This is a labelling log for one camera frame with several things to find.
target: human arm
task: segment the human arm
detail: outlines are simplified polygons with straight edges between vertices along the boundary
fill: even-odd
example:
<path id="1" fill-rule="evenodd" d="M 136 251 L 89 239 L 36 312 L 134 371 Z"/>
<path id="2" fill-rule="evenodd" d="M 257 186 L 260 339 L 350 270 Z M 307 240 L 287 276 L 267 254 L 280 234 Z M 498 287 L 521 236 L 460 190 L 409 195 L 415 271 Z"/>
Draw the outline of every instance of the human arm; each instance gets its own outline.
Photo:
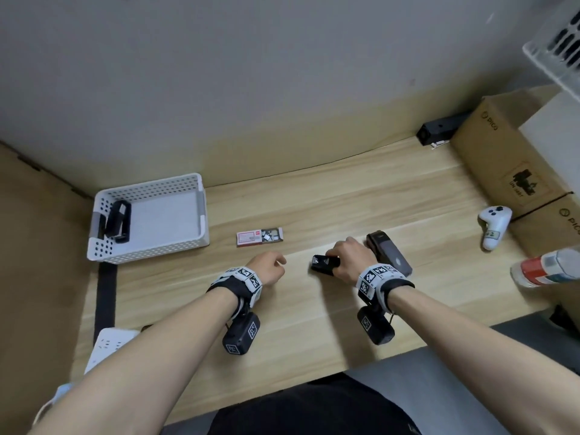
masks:
<path id="1" fill-rule="evenodd" d="M 340 257 L 335 275 L 353 284 L 376 264 L 368 252 L 349 238 L 327 253 Z M 580 433 L 575 373 L 414 288 L 395 288 L 387 302 L 512 434 Z"/>
<path id="2" fill-rule="evenodd" d="M 278 252 L 246 266 L 263 285 L 284 275 Z M 216 287 L 155 323 L 93 368 L 31 435 L 157 435 L 226 322 L 238 298 Z"/>

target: hand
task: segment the hand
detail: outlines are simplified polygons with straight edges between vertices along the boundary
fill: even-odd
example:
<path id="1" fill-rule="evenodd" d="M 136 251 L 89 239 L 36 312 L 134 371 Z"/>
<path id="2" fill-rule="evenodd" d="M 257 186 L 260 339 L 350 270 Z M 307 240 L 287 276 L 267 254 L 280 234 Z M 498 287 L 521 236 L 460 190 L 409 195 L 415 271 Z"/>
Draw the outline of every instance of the hand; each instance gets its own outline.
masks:
<path id="1" fill-rule="evenodd" d="M 377 263 L 375 254 L 353 237 L 346 241 L 338 241 L 332 249 L 326 252 L 326 256 L 338 256 L 340 266 L 332 269 L 334 276 L 342 279 L 347 284 L 355 285 L 359 275 L 369 266 Z"/>
<path id="2" fill-rule="evenodd" d="M 257 273 L 263 285 L 272 285 L 284 276 L 285 270 L 280 264 L 286 264 L 286 258 L 280 252 L 270 250 L 254 256 L 246 267 Z"/>

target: white game controller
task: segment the white game controller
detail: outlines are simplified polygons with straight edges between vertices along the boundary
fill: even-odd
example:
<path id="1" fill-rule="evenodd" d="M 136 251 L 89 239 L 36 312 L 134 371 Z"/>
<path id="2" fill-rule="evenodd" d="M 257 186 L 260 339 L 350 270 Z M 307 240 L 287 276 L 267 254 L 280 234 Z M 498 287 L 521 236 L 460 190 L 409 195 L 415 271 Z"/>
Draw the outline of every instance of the white game controller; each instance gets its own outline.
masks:
<path id="1" fill-rule="evenodd" d="M 487 223 L 487 231 L 482 246 L 485 250 L 495 249 L 504 237 L 511 220 L 511 209 L 505 206 L 491 206 L 480 212 L 479 218 Z"/>

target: power outlet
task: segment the power outlet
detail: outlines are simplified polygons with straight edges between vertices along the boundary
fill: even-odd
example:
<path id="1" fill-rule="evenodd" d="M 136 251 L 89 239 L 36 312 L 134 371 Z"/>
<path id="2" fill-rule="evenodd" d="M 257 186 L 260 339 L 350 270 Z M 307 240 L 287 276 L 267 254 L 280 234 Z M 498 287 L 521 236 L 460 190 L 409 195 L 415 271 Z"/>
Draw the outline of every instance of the power outlet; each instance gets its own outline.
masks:
<path id="1" fill-rule="evenodd" d="M 103 328 L 86 364 L 85 374 L 139 334 L 134 329 Z"/>

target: plastic bottle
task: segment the plastic bottle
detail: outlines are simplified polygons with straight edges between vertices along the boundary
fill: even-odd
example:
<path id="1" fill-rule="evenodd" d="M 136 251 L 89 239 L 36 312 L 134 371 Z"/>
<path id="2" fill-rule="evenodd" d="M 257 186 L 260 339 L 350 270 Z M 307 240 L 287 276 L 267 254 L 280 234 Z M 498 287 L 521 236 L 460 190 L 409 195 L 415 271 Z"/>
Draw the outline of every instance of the plastic bottle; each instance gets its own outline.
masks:
<path id="1" fill-rule="evenodd" d="M 580 279 L 580 244 L 513 264 L 511 277 L 527 288 Z"/>

